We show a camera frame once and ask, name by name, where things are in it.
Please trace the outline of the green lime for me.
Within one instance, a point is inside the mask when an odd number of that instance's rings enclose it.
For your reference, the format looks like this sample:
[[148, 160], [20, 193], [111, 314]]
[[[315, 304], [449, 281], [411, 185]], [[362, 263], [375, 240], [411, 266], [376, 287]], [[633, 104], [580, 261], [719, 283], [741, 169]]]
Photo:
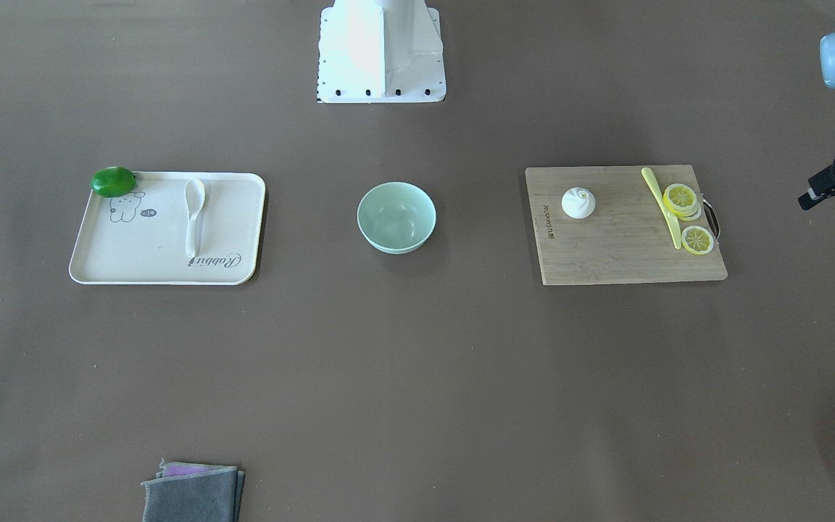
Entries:
[[137, 177], [133, 171], [112, 166], [97, 171], [90, 180], [90, 188], [100, 197], [111, 199], [130, 193], [136, 183]]

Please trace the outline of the white ceramic spoon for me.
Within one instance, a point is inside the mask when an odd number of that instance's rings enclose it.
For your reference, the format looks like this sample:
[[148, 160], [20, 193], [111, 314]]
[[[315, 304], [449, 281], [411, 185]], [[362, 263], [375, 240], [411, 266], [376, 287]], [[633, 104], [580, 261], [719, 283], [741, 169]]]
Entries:
[[188, 220], [186, 221], [185, 238], [183, 248], [186, 257], [195, 258], [199, 250], [198, 221], [206, 201], [206, 187], [200, 178], [192, 178], [186, 181], [183, 187], [183, 201], [186, 204]]

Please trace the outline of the grey folded cloth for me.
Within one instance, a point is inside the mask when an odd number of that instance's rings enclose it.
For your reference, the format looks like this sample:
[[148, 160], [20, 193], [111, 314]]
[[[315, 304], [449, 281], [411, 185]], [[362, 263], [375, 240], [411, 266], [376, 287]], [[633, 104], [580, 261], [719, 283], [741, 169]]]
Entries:
[[160, 460], [145, 489], [143, 521], [238, 521], [245, 473], [234, 465]]

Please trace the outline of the white steamed bun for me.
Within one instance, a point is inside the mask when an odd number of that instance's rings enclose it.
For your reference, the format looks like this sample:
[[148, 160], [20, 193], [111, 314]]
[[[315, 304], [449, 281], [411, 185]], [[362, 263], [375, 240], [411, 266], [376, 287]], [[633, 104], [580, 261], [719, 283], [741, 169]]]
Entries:
[[589, 189], [573, 187], [563, 193], [560, 204], [567, 217], [583, 220], [593, 214], [597, 207], [597, 200]]

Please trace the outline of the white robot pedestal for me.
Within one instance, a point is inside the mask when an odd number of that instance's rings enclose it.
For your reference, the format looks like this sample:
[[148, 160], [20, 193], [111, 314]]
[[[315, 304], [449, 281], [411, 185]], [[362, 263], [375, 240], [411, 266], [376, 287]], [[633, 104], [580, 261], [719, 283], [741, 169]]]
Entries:
[[424, 1], [335, 1], [320, 13], [318, 52], [321, 104], [446, 98], [441, 17]]

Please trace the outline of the bamboo cutting board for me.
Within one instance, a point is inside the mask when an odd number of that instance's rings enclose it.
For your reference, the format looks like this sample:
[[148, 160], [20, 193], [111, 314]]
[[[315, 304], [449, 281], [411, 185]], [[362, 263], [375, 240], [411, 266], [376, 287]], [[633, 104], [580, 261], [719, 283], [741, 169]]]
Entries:
[[[722, 281], [718, 247], [678, 250], [638, 165], [530, 167], [525, 182], [541, 280], [547, 286]], [[593, 214], [569, 217], [563, 195], [587, 189]]]

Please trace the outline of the stacked lemon slices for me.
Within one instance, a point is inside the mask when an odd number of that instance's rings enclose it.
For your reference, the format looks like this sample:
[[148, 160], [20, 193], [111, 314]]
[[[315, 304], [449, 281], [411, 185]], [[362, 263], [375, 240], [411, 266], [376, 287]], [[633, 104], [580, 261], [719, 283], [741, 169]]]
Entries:
[[697, 220], [702, 214], [702, 204], [697, 193], [682, 183], [673, 183], [666, 187], [662, 193], [662, 201], [664, 206], [683, 222]]

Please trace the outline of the yellow plastic knife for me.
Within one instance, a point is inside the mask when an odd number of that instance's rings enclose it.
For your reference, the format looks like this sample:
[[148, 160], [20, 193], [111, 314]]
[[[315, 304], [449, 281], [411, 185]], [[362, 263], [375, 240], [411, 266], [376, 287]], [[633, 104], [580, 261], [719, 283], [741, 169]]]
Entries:
[[653, 169], [650, 167], [643, 167], [641, 168], [641, 175], [644, 181], [646, 182], [647, 188], [649, 188], [649, 190], [652, 192], [654, 199], [656, 199], [656, 202], [660, 208], [660, 212], [662, 213], [664, 221], [666, 222], [667, 227], [669, 229], [669, 234], [673, 242], [673, 247], [675, 247], [676, 250], [681, 250], [682, 238], [679, 221], [676, 215], [673, 214], [673, 212], [670, 211], [664, 204], [663, 191], [662, 188], [660, 188], [660, 184], [658, 182], [658, 179], [656, 178], [656, 175], [654, 174]]

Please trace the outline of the light green bowl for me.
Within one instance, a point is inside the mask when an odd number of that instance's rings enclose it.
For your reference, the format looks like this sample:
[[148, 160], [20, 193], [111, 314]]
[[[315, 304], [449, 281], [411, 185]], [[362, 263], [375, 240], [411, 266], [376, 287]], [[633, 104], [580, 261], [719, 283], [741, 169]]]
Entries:
[[382, 183], [362, 196], [357, 225], [371, 247], [386, 254], [418, 250], [436, 228], [438, 212], [426, 191], [401, 181]]

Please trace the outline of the cream rabbit tray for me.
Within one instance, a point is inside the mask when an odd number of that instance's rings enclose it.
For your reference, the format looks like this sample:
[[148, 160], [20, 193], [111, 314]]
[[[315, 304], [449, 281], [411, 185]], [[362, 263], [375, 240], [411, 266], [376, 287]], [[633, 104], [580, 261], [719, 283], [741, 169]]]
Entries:
[[[252, 277], [267, 196], [258, 175], [138, 172], [136, 179], [135, 189], [118, 198], [91, 193], [70, 258], [74, 281], [236, 286]], [[193, 257], [186, 251], [191, 179], [206, 193]]]

